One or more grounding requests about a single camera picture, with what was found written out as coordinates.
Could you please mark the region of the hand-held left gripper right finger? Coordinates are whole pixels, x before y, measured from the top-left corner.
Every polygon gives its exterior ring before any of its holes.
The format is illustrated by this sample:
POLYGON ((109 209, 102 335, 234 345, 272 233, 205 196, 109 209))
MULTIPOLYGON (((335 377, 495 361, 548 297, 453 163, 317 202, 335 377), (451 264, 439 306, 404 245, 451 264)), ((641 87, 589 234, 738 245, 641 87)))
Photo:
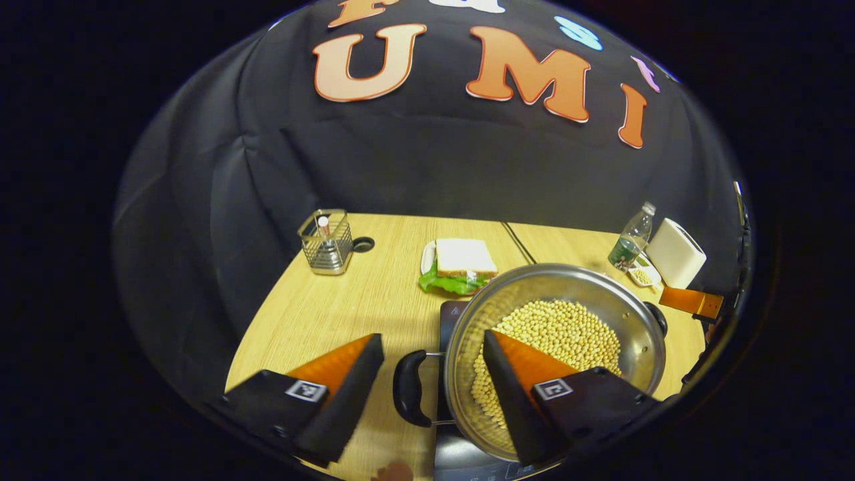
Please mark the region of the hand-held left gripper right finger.
POLYGON ((580 371, 494 329, 484 333, 483 358, 523 465, 592 456, 659 408, 607 368, 580 371))

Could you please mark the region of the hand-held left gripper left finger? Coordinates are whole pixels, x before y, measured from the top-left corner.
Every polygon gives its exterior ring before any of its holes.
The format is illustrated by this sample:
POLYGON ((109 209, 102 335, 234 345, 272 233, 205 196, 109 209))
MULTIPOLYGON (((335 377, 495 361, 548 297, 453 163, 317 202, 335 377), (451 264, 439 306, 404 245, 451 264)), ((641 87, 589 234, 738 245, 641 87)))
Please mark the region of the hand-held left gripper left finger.
POLYGON ((384 359, 372 333, 287 373, 260 369, 214 399, 214 412, 272 450, 326 468, 350 442, 384 359))

